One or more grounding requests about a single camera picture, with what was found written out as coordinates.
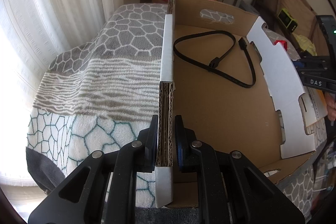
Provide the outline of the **person right hand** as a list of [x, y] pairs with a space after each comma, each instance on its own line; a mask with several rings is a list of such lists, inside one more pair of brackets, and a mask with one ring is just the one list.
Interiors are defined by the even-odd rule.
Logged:
[[334, 122], [336, 118], [336, 110], [335, 110], [335, 98], [333, 97], [333, 94], [326, 92], [325, 101], [327, 104], [327, 116], [331, 122]]

